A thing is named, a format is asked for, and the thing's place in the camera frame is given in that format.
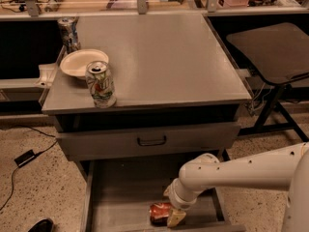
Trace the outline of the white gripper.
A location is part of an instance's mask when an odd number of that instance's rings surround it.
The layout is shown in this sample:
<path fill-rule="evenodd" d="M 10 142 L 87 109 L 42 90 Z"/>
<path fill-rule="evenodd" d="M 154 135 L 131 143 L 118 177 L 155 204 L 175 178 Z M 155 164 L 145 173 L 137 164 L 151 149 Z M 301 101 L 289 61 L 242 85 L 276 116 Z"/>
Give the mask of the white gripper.
<path fill-rule="evenodd" d="M 169 228 L 177 226 L 186 216 L 183 210 L 193 206 L 198 196 L 206 189 L 206 184 L 182 181 L 180 178 L 174 179 L 163 192 L 163 196 L 168 197 L 174 207 L 169 210 L 167 226 Z"/>

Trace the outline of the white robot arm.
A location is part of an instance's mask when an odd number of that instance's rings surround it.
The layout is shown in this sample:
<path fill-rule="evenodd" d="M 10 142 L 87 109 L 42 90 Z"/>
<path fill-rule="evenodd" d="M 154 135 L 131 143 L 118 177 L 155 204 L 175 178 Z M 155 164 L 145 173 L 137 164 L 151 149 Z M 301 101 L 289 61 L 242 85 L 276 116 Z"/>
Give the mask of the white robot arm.
<path fill-rule="evenodd" d="M 216 187 L 285 190 L 281 232 L 309 231 L 308 142 L 225 162 L 205 153 L 185 163 L 164 191 L 172 205 L 167 225 L 177 226 L 198 196 Z"/>

